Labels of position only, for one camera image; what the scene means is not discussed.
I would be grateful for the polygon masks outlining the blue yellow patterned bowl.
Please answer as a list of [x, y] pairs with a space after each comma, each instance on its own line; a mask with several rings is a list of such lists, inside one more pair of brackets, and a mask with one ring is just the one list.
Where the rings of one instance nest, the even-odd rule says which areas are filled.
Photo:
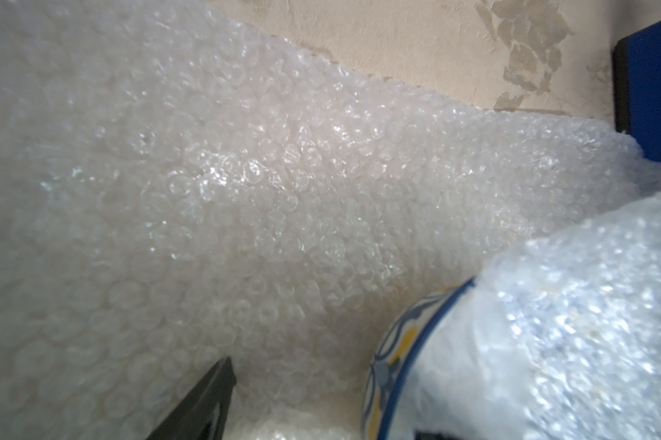
[[363, 439], [389, 438], [407, 377], [442, 318], [453, 309], [475, 278], [435, 291], [411, 304], [391, 324], [374, 351], [367, 374], [361, 417]]

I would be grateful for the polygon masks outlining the blue tape dispenser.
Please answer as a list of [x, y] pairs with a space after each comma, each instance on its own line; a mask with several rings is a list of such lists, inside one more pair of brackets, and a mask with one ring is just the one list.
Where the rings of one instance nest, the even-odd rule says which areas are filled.
[[661, 162], [661, 20], [618, 40], [612, 64], [616, 130]]

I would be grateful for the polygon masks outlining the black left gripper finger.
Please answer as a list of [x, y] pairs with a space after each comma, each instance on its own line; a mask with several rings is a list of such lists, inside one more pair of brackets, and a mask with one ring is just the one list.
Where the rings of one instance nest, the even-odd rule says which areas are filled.
[[221, 440], [235, 385], [232, 359], [219, 359], [147, 440]]

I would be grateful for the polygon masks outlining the clear bubble wrap sheet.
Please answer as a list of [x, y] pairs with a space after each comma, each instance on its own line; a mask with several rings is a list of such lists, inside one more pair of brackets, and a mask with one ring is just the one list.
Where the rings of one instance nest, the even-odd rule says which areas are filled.
[[389, 437], [661, 439], [661, 164], [349, 71], [205, 1], [0, 1], [0, 439], [358, 439], [374, 351], [475, 278]]

